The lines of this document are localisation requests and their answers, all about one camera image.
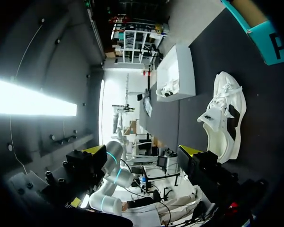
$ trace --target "wire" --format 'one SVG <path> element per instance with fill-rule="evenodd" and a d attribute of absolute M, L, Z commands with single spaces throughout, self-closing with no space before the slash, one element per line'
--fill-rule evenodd
<path fill-rule="evenodd" d="M 129 171 L 132 173 L 132 170 L 131 170 L 131 168 L 129 167 L 129 165 L 128 165 L 123 159 L 120 159 L 120 160 L 124 162 L 124 164 L 128 167 Z"/>
<path fill-rule="evenodd" d="M 122 160 L 122 161 L 126 164 L 126 166 L 129 168 L 129 171 L 131 171 L 129 165 L 128 165 L 123 159 L 120 159 L 120 160 Z M 138 184 L 137 181 L 136 181 L 136 183 L 137 183 L 137 185 L 138 185 L 148 196 L 150 196 L 150 195 L 147 193 L 147 191 L 146 191 L 144 188 L 142 188 L 142 187 Z M 138 195 L 138 194 L 136 194 L 136 193 L 134 193 L 134 192 L 131 192 L 130 190 L 127 190 L 127 191 L 130 192 L 130 193 L 132 193 L 132 194 Z M 169 225 L 170 220 L 171 220 L 170 209 L 169 209 L 164 203 L 162 203 L 162 202 L 159 202 L 159 203 L 161 203 L 163 206 L 165 206 L 165 207 L 167 208 L 167 210 L 169 211 L 169 222 L 168 222 L 168 224 L 167 224 L 167 225 Z"/>
<path fill-rule="evenodd" d="M 19 66 L 18 66 L 16 75 L 15 75 L 15 80 L 16 80 L 16 78 L 17 78 L 17 76 L 18 76 L 19 69 L 20 69 L 20 66 L 21 66 L 21 64 L 22 64 L 22 61 L 23 61 L 23 59 L 24 59 L 24 56 L 26 55 L 29 46 L 31 45 L 32 41 L 34 40 L 34 38 L 35 38 L 35 36 L 37 35 L 37 33 L 40 31 L 40 29 L 42 28 L 42 26 L 43 26 L 43 25 L 40 25 L 40 27 L 38 28 L 38 30 L 36 31 L 36 33 L 34 34 L 34 36 L 32 37 L 32 39 L 30 40 L 29 44 L 27 45 L 27 48 L 25 49 L 24 54 L 22 55 L 21 61 L 20 61 L 20 63 L 19 63 Z"/>
<path fill-rule="evenodd" d="M 13 132 L 11 130 L 11 116 L 9 116 L 9 126 L 10 126 L 10 139 L 11 139 L 11 145 L 13 146 L 13 151 L 14 151 L 14 155 L 16 160 L 22 165 L 25 174 L 27 174 L 27 170 L 25 169 L 25 166 L 22 164 L 22 162 L 20 162 L 20 160 L 18 159 L 16 152 L 15 152 L 15 147 L 14 147 L 14 141 L 13 141 Z"/>
<path fill-rule="evenodd" d="M 63 137 L 65 138 L 65 120 L 63 120 Z"/>
<path fill-rule="evenodd" d="M 18 76 L 18 73 L 19 73 L 19 69 L 20 69 L 20 66 L 22 64 L 22 61 L 27 53 L 27 50 L 29 49 L 29 46 L 31 45 L 32 41 L 34 40 L 35 36 L 37 35 L 37 33 L 40 31 L 40 29 L 42 28 L 43 25 L 40 25 L 40 27 L 38 28 L 38 30 L 35 32 L 34 36 L 32 37 L 32 39 L 30 40 L 30 42 L 28 43 L 27 45 L 27 48 L 25 49 L 23 55 L 22 55 L 22 58 L 20 60 L 20 63 L 18 65 L 18 68 L 17 68 L 17 72 L 16 72 L 16 75 L 15 75 L 15 81 L 17 79 L 17 76 Z M 14 147 L 14 141 L 13 141 L 13 134 L 12 134 L 12 130 L 11 130 L 11 115 L 9 116 L 9 127 L 10 127 L 10 139 L 11 139 L 11 145 L 13 146 L 13 151 L 14 151 L 14 155 L 15 155 L 15 158 L 16 160 L 22 165 L 25 173 L 27 174 L 27 170 L 25 169 L 25 166 L 22 164 L 22 162 L 20 162 L 20 160 L 18 159 L 16 153 L 15 153 L 15 147 Z"/>
<path fill-rule="evenodd" d="M 154 186 L 159 191 L 159 188 L 157 186 L 155 186 L 153 183 L 152 183 L 152 186 Z"/>

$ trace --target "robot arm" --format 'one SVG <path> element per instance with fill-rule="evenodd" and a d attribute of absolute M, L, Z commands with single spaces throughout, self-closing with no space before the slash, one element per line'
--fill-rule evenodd
<path fill-rule="evenodd" d="M 102 171 L 105 173 L 104 183 L 89 198 L 89 205 L 99 211 L 109 214 L 122 215 L 121 200 L 112 197 L 116 186 L 128 188 L 133 182 L 133 174 L 120 168 L 120 158 L 123 147 L 116 141 L 111 141 L 106 146 L 107 162 Z"/>

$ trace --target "black cable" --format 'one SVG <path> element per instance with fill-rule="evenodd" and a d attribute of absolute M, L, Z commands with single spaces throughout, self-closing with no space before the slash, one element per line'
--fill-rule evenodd
<path fill-rule="evenodd" d="M 129 165 L 123 160 L 123 159 L 120 159 L 121 161 L 123 161 L 125 164 L 126 164 L 126 166 L 129 168 L 129 171 L 131 171 L 131 169 L 130 169 L 130 167 L 129 167 Z M 137 196 L 141 196 L 141 197 L 144 197 L 144 198 L 147 198 L 147 197 L 145 197 L 145 196 L 142 196 L 142 195 L 138 195 L 138 194 L 136 194 L 136 193 L 134 193 L 134 192 L 131 192 L 130 190 L 127 190 L 128 192 L 130 192 L 130 193 L 132 193 L 132 194 L 135 194 L 135 195 L 137 195 Z M 170 220 L 171 220 L 171 213 L 170 213 L 170 209 L 164 204 L 164 203 L 162 203 L 162 202 L 159 202 L 159 203 L 161 203 L 163 206 L 165 206 L 166 208 L 167 208 L 167 210 L 169 211 L 169 222 L 168 222 L 168 224 L 167 225 L 169 225 L 169 223 L 170 223 Z"/>
<path fill-rule="evenodd" d="M 124 164 L 128 167 L 129 171 L 132 173 L 132 170 L 131 170 L 131 168 L 129 167 L 129 165 L 128 165 L 123 159 L 120 159 L 120 160 L 124 162 Z"/>

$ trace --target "shoelace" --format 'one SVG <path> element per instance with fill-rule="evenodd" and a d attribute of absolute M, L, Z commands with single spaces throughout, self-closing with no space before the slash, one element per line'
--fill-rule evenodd
<path fill-rule="evenodd" d="M 237 89 L 231 88 L 231 84 L 225 84 L 222 89 L 213 97 L 213 99 L 209 102 L 207 109 L 209 110 L 212 107 L 218 107 L 221 110 L 226 109 L 224 112 L 224 116 L 229 114 L 229 104 L 228 104 L 228 97 L 236 94 L 237 92 L 241 91 L 242 87 Z"/>

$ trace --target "white cloth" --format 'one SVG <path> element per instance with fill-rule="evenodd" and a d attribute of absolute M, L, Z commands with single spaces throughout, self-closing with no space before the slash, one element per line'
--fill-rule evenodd
<path fill-rule="evenodd" d="M 162 221 L 164 221 L 167 224 L 169 222 L 169 218 L 170 222 L 174 222 L 182 218 L 185 218 L 188 215 L 191 215 L 194 212 L 194 209 L 198 205 L 199 201 L 200 200 L 195 199 L 195 194 L 165 201 L 163 203 L 171 211 L 170 214 L 169 210 L 163 204 L 155 203 L 155 206 L 157 208 L 160 217 L 160 222 L 162 223 Z M 181 207 L 183 208 L 180 211 L 172 212 L 172 210 Z"/>
<path fill-rule="evenodd" d="M 158 212 L 154 204 L 127 209 L 122 213 L 124 218 L 130 219 L 133 227 L 161 226 Z"/>
<path fill-rule="evenodd" d="M 157 202 L 151 205 L 127 209 L 123 212 L 124 218 L 130 219 L 134 227 L 156 227 L 161 226 L 164 221 L 166 224 L 174 222 L 191 215 L 199 203 L 199 199 L 195 199 L 195 194 L 183 196 L 180 198 L 164 201 L 168 209 L 161 203 Z"/>

